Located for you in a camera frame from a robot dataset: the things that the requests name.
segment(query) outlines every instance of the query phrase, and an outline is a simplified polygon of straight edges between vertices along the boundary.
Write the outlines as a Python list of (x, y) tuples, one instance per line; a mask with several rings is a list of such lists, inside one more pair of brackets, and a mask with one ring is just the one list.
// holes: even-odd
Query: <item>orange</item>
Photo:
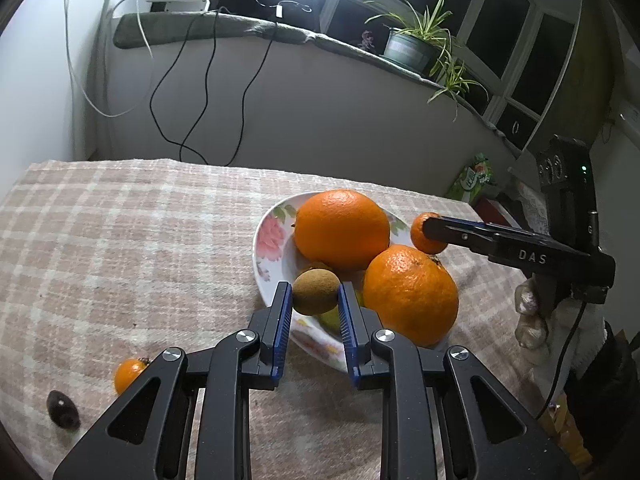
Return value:
[(145, 361), (146, 360), (142, 359), (127, 359), (121, 362), (113, 378), (113, 385), (118, 395), (121, 395), (144, 371), (148, 364), (148, 362)]
[(440, 262), (413, 247), (394, 245), (364, 275), (364, 305), (382, 325), (417, 346), (434, 345), (458, 316), (458, 288)]
[(298, 209), (294, 240), (302, 255), (333, 269), (366, 269), (389, 247), (389, 220), (372, 199), (350, 189), (318, 193)]
[(411, 225), (411, 241), (414, 243), (415, 248), (423, 253), (439, 254), (444, 251), (449, 244), (437, 240), (429, 240), (422, 232), (422, 224), (424, 224), (427, 218), (431, 217), (440, 218), (440, 215), (429, 212), (422, 213), (415, 218), (414, 223)]

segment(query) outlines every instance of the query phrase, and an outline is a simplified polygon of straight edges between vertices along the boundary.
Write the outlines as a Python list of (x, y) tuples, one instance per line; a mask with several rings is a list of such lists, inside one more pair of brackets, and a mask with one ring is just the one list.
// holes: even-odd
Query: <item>potted plant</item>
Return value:
[(436, 60), (436, 64), (431, 69), (430, 75), (434, 75), (440, 70), (444, 70), (444, 81), (443, 87), (440, 90), (437, 90), (433, 93), (433, 95), (429, 98), (427, 103), (433, 101), (436, 97), (441, 96), (443, 94), (448, 94), (455, 102), (456, 102), (456, 116), (453, 121), (455, 122), (458, 118), (458, 98), (460, 96), (464, 98), (465, 93), (469, 91), (469, 85), (477, 85), (486, 94), (487, 101), (489, 100), (489, 92), (486, 91), (486, 88), (482, 86), (478, 81), (474, 81), (473, 79), (466, 79), (465, 72), (466, 67), (464, 62), (458, 63), (454, 61), (451, 57), (451, 54), (448, 50), (443, 49), (444, 56), (440, 56)]
[(440, 27), (440, 24), (452, 15), (450, 10), (442, 11), (444, 0), (438, 0), (429, 12), (427, 7), (424, 14), (420, 15), (408, 0), (402, 0), (412, 10), (414, 18), (408, 22), (402, 16), (394, 12), (386, 12), (372, 16), (365, 23), (378, 18), (390, 18), (401, 24), (402, 28), (392, 28), (386, 43), (384, 58), (394, 62), (403, 68), (422, 72), (438, 50), (438, 59), (444, 52), (450, 50), (451, 36), (449, 30)]

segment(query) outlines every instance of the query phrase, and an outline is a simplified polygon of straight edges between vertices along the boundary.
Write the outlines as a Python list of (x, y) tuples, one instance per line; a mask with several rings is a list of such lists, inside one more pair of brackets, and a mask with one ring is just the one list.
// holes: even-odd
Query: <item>white cable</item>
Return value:
[(111, 27), (111, 19), (113, 18), (113, 13), (116, 11), (116, 9), (121, 6), (121, 4), (123, 4), (124, 2), (126, 2), (127, 0), (120, 0), (117, 4), (115, 4), (113, 7), (111, 7), (111, 9), (107, 9), (104, 18), (102, 19), (102, 21), (100, 22), (100, 27), (98, 28), (98, 31), (100, 32), (100, 34), (102, 36), (104, 36), (104, 41), (102, 42), (102, 69), (103, 69), (103, 78), (104, 81), (106, 81), (107, 79), (107, 42), (109, 41), (109, 38), (111, 37), (111, 35), (113, 34), (112, 32), (112, 27)]
[[(137, 108), (138, 106), (140, 106), (147, 98), (147, 96), (149, 95), (149, 92), (151, 90), (152, 84), (153, 84), (153, 69), (151, 72), (151, 76), (149, 77), (149, 87), (146, 90), (146, 93), (144, 95), (144, 97), (140, 100), (139, 103), (137, 103), (135, 106), (129, 108), (128, 110), (125, 110), (124, 112), (121, 112), (119, 114), (106, 114), (105, 112), (101, 111), (98, 109), (98, 107), (91, 101), (91, 99), (89, 98), (89, 96), (87, 95), (86, 91), (84, 90), (84, 87), (82, 86), (82, 84), (78, 81), (78, 76), (76, 75), (76, 72), (73, 68), (73, 63), (71, 61), (71, 51), (70, 51), (70, 47), (69, 47), (69, 1), (70, 0), (64, 0), (64, 15), (65, 15), (65, 48), (66, 48), (66, 64), (67, 67), (69, 69), (69, 74), (71, 76), (71, 79), (73, 80), (73, 82), (76, 83), (76, 85), (78, 86), (78, 88), (82, 91), (82, 95), (84, 96), (84, 98), (86, 99), (86, 101), (91, 105), (91, 108), (93, 108), (96, 112), (98, 112), (100, 115), (102, 115), (103, 117), (107, 117), (107, 118), (116, 118), (116, 117), (120, 117), (124, 114), (128, 114), (130, 111), (135, 110), (135, 108)], [(123, 1), (125, 0), (121, 0), (116, 4), (116, 7), (121, 4)], [(137, 13), (137, 17), (138, 17), (138, 28), (140, 29), (140, 34), (142, 35), (142, 39), (145, 42), (145, 46), (146, 49), (149, 51), (149, 56), (151, 57), (151, 61), (153, 63), (154, 61), (154, 54), (151, 51), (151, 47), (149, 45), (149, 42), (146, 40), (146, 35), (145, 35), (145, 31), (142, 28), (142, 22), (140, 21), (140, 0), (136, 0), (136, 13)]]

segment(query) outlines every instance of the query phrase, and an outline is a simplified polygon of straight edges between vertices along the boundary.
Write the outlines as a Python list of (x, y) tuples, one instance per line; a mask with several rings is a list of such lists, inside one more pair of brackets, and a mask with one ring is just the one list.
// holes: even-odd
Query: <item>black cable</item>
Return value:
[(169, 69), (161, 77), (160, 81), (156, 85), (156, 88), (154, 89), (153, 93), (151, 94), (151, 99), (149, 99), (149, 111), (151, 112), (151, 117), (153, 118), (154, 123), (156, 124), (156, 128), (158, 128), (158, 131), (160, 132), (160, 135), (162, 136), (162, 138), (164, 140), (166, 140), (166, 142), (168, 142), (170, 144), (174, 144), (175, 146), (180, 146), (180, 148), (182, 148), (182, 147), (187, 148), (187, 150), (189, 150), (190, 152), (193, 152), (197, 156), (199, 156), (203, 160), (203, 162), (205, 164), (209, 165), (209, 163), (207, 162), (207, 159), (204, 158), (200, 152), (197, 152), (196, 150), (194, 150), (193, 148), (190, 148), (189, 146), (184, 146), (183, 143), (175, 142), (174, 140), (171, 140), (171, 139), (167, 138), (167, 136), (162, 132), (162, 128), (160, 127), (160, 124), (158, 123), (158, 119), (156, 118), (156, 114), (154, 113), (154, 108), (153, 108), (153, 102), (154, 102), (154, 97), (156, 96), (156, 92), (160, 88), (160, 85), (165, 80), (165, 78), (169, 75), (169, 72), (171, 72), (171, 70), (174, 68), (175, 64), (178, 63), (178, 60), (180, 59), (180, 55), (182, 54), (182, 51), (184, 50), (184, 46), (187, 44), (187, 40), (189, 39), (189, 33), (191, 32), (191, 27), (193, 27), (193, 23), (195, 23), (195, 21), (199, 17), (204, 16), (204, 15), (205, 14), (198, 14), (198, 15), (194, 16), (193, 19), (191, 20), (191, 22), (189, 23), (189, 27), (187, 28), (187, 33), (184, 35), (184, 41), (182, 42), (182, 45), (180, 46), (180, 50), (178, 51), (178, 55), (175, 57), (174, 62), (171, 64)]
[(564, 341), (564, 345), (562, 345), (562, 350), (560, 351), (560, 356), (558, 357), (558, 364), (556, 365), (556, 373), (554, 374), (554, 381), (551, 384), (551, 390), (549, 390), (549, 394), (548, 396), (546, 396), (546, 401), (542, 405), (542, 409), (536, 415), (536, 419), (540, 418), (543, 415), (543, 413), (545, 413), (547, 407), (549, 406), (549, 403), (551, 402), (551, 399), (554, 396), (554, 391), (556, 390), (556, 386), (558, 386), (558, 380), (560, 379), (560, 370), (562, 368), (562, 361), (564, 360), (564, 354), (566, 354), (566, 351), (569, 348), (569, 343), (571, 342), (571, 339), (574, 338), (575, 332), (578, 330), (578, 325), (580, 325), (580, 320), (582, 320), (582, 315), (584, 314), (584, 311), (586, 310), (586, 308), (587, 308), (587, 302), (583, 301), (580, 306), (580, 312), (578, 312), (578, 317), (575, 318), (574, 325), (571, 327), (571, 330), (569, 330), (569, 335), (566, 337), (566, 340)]
[(209, 69), (211, 68), (211, 63), (213, 63), (213, 57), (216, 55), (216, 47), (218, 45), (218, 41), (216, 39), (216, 24), (218, 23), (219, 14), (220, 14), (220, 10), (218, 9), (216, 10), (216, 17), (213, 19), (213, 51), (211, 52), (211, 57), (209, 58), (209, 63), (207, 64), (207, 69), (205, 70), (205, 73), (204, 73), (204, 106), (202, 107), (202, 111), (200, 112), (200, 115), (198, 116), (196, 121), (193, 123), (193, 126), (188, 131), (188, 133), (184, 136), (184, 139), (180, 143), (180, 150), (178, 150), (178, 160), (180, 160), (180, 162), (182, 162), (182, 149), (183, 148), (190, 149), (188, 146), (184, 145), (185, 142), (187, 142), (187, 139), (189, 138), (191, 133), (195, 130), (196, 126), (198, 126), (200, 119), (202, 118), (204, 113), (207, 111), (207, 107), (209, 107)]
[(238, 144), (236, 145), (236, 150), (234, 151), (233, 156), (231, 157), (231, 160), (229, 160), (228, 163), (225, 164), (225, 167), (230, 166), (233, 161), (236, 159), (236, 155), (238, 155), (238, 151), (240, 150), (240, 144), (242, 144), (242, 136), (244, 135), (244, 99), (246, 98), (246, 93), (249, 90), (249, 88), (251, 87), (251, 85), (254, 83), (255, 79), (258, 77), (258, 74), (260, 73), (260, 70), (262, 70), (262, 67), (264, 66), (264, 62), (267, 61), (267, 56), (269, 55), (269, 50), (271, 49), (271, 45), (273, 44), (273, 40), (275, 40), (276, 38), (276, 32), (278, 31), (278, 21), (273, 20), (273, 24), (274, 24), (274, 28), (273, 28), (273, 35), (271, 36), (271, 39), (269, 40), (269, 44), (267, 46), (267, 50), (264, 53), (264, 57), (262, 58), (262, 63), (260, 63), (260, 66), (258, 67), (258, 71), (255, 73), (255, 75), (253, 76), (253, 78), (251, 79), (251, 81), (249, 81), (249, 84), (246, 86), (246, 88), (244, 89), (244, 93), (242, 94), (242, 126), (240, 127), (240, 137), (238, 139)]

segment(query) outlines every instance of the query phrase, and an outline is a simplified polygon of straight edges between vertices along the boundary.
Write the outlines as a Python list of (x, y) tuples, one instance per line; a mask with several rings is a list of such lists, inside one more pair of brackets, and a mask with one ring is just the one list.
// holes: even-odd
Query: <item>glove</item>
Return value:
[[(533, 278), (517, 286), (515, 307), (520, 320), (515, 330), (523, 357), (532, 363), (533, 381), (546, 399), (553, 383), (558, 358), (571, 327), (580, 312), (582, 302), (565, 298), (548, 319), (539, 314), (539, 301)], [(580, 379), (607, 339), (603, 306), (588, 304), (562, 361), (558, 385), (552, 400), (556, 400), (569, 371)]]

